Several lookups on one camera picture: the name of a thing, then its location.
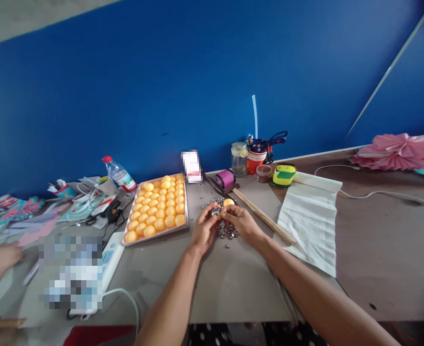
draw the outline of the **bottle label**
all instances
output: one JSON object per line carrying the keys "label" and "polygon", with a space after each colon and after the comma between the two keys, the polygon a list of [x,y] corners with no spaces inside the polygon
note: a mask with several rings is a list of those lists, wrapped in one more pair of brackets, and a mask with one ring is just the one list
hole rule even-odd
{"label": "bottle label", "polygon": [[132,177],[127,173],[122,178],[117,179],[116,183],[121,187],[125,187],[126,190],[132,190],[134,187],[136,188],[136,183],[132,179]]}

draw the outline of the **white tray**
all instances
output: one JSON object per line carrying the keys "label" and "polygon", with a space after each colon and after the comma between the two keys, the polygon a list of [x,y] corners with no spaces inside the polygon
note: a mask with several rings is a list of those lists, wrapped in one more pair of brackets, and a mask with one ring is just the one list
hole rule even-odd
{"label": "white tray", "polygon": [[145,182],[143,182],[143,183],[141,183],[139,186],[138,186],[138,189],[137,189],[137,191],[136,191],[136,197],[133,199],[133,203],[132,203],[132,205],[130,206],[130,214],[129,214],[129,218],[127,219],[127,224],[125,225],[125,231],[124,231],[124,238],[122,239],[122,245],[124,245],[124,246],[130,246],[130,245],[135,245],[135,244],[138,244],[138,243],[141,243],[141,242],[144,242],[144,241],[146,241],[146,240],[151,240],[151,239],[155,239],[155,238],[159,238],[160,236],[163,236],[163,235],[167,235],[167,234],[170,234],[170,233],[173,233],[173,232],[176,232],[176,231],[181,231],[181,230],[183,230],[183,229],[185,229],[185,228],[188,228],[189,227],[189,218],[188,218],[188,198],[186,197],[186,179],[184,179],[184,183],[183,183],[183,185],[184,185],[184,217],[185,217],[185,219],[186,219],[186,221],[185,221],[185,223],[184,224],[182,224],[182,225],[180,225],[180,226],[175,226],[175,227],[172,227],[172,228],[167,228],[165,231],[162,231],[162,232],[160,232],[160,233],[157,233],[156,235],[154,235],[154,236],[152,236],[152,237],[149,237],[149,238],[145,238],[145,237],[142,237],[141,239],[138,239],[138,240],[136,240],[136,241],[134,241],[134,242],[131,242],[131,243],[126,243],[125,242],[125,235],[126,235],[126,233],[128,232],[128,227],[129,227],[129,223],[130,223],[130,216],[132,215],[132,213],[133,213],[133,206],[135,205],[135,200],[137,199],[137,197],[138,197],[138,191],[140,191],[140,186],[142,186],[142,184],[144,184],[144,183],[154,183],[154,182],[156,182],[156,181],[160,181],[162,178],[158,178],[158,179],[153,179],[153,180],[148,180],[148,181],[145,181]]}

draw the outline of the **hammer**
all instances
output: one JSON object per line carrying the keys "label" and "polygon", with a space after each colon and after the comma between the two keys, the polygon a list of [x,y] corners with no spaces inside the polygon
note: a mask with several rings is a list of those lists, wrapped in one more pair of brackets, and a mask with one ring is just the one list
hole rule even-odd
{"label": "hammer", "polygon": [[238,188],[241,187],[239,184],[234,184],[233,186],[228,187],[225,190],[225,194],[229,192],[234,192],[234,194],[239,197],[239,199],[244,202],[251,211],[254,212],[256,216],[258,216],[261,221],[266,223],[269,228],[271,228],[278,236],[282,239],[284,243],[288,246],[296,243],[297,241],[286,231],[284,231],[277,223],[270,219],[260,208],[258,208],[251,200],[249,200]]}

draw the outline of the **glass jar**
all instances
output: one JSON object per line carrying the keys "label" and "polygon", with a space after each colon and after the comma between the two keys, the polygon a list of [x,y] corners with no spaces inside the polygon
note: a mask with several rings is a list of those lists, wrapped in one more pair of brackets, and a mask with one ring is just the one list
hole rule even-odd
{"label": "glass jar", "polygon": [[241,178],[247,173],[247,143],[236,142],[231,146],[231,170],[236,177]]}

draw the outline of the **hand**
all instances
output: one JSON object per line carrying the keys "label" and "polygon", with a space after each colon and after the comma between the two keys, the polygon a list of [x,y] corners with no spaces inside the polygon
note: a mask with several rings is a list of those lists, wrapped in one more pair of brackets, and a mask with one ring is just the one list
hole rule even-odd
{"label": "hand", "polygon": [[210,211],[216,206],[216,203],[211,203],[204,208],[194,224],[189,247],[201,256],[207,252],[215,238],[215,232],[218,228],[217,216],[210,217]]}
{"label": "hand", "polygon": [[23,257],[23,248],[18,242],[0,245],[0,273],[4,274]]}
{"label": "hand", "polygon": [[231,204],[223,208],[221,217],[234,225],[239,235],[249,244],[265,236],[247,209]]}

